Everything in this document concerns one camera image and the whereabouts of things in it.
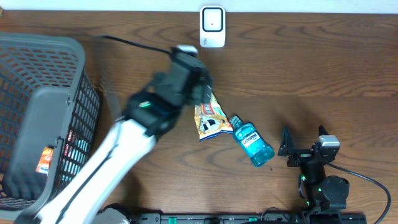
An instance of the wood grain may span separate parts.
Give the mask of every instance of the wood grain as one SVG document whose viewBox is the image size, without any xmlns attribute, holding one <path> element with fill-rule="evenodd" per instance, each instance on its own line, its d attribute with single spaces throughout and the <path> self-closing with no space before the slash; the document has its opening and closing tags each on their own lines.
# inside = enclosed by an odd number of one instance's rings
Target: wood grain
<svg viewBox="0 0 398 224">
<path fill-rule="evenodd" d="M 361 14 L 227 14 L 222 49 L 199 47 L 215 79 L 215 94 L 228 116 L 252 121 L 278 149 L 288 124 L 299 146 L 309 147 L 324 124 L 341 141 L 335 164 L 375 178 L 393 203 L 384 223 L 398 222 L 398 16 Z M 167 48 L 199 46 L 199 15 L 172 12 L 4 11 L 4 32 L 76 38 L 86 70 L 98 83 L 111 75 L 121 104 L 165 70 L 165 55 L 94 35 L 111 34 Z M 96 145 L 111 124 L 103 106 Z M 193 108 L 141 159 L 107 200 L 131 210 L 165 213 L 260 213 L 267 207 L 299 210 L 299 169 L 276 157 L 255 169 L 224 134 L 198 142 Z M 349 180 L 349 212 L 373 223 L 386 205 L 377 186 L 326 167 Z"/>
</svg>

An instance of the bottle label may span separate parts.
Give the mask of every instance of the bottle label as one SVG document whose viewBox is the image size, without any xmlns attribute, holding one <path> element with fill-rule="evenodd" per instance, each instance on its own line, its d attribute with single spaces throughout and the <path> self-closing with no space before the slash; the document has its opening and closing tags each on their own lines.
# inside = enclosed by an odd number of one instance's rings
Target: bottle label
<svg viewBox="0 0 398 224">
<path fill-rule="evenodd" d="M 242 144 L 244 145 L 244 147 L 249 147 L 251 144 L 253 144 L 258 139 L 260 139 L 260 136 L 258 135 L 257 132 L 254 132 L 251 135 L 249 135 L 247 138 L 243 139 Z"/>
</svg>

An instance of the robotic arm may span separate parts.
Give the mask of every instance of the robotic arm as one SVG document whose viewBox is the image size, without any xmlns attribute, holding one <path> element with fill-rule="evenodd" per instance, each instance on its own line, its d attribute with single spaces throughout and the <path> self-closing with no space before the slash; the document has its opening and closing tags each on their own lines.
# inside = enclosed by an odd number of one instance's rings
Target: robotic arm
<svg viewBox="0 0 398 224">
<path fill-rule="evenodd" d="M 130 97 L 122 118 L 102 145 L 33 223 L 91 223 L 130 168 L 175 126 L 183 106 L 210 101 L 213 80 L 196 58 L 197 50 L 179 46 L 170 56 L 170 70 L 156 73 L 143 90 Z M 26 222 L 19 218 L 17 223 Z"/>
</svg>

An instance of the yellow and white snack bag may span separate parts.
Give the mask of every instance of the yellow and white snack bag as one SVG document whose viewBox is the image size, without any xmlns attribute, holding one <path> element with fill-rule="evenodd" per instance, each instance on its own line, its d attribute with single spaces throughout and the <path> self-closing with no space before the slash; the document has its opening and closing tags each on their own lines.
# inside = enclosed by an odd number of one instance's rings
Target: yellow and white snack bag
<svg viewBox="0 0 398 224">
<path fill-rule="evenodd" d="M 203 141 L 217 137 L 220 133 L 233 133 L 233 129 L 226 118 L 214 94 L 209 103 L 195 106 L 195 123 L 199 132 L 199 140 Z"/>
</svg>

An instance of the blue liquid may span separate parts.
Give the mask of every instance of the blue liquid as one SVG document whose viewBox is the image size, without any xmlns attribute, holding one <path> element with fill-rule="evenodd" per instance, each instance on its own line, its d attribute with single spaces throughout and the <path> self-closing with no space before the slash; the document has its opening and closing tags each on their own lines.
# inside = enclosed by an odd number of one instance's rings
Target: blue liquid
<svg viewBox="0 0 398 224">
<path fill-rule="evenodd" d="M 234 128 L 233 137 L 250 157 L 255 167 L 260 167 L 275 156 L 273 148 L 257 132 L 251 123 L 243 122 L 234 116 L 229 121 Z"/>
</svg>

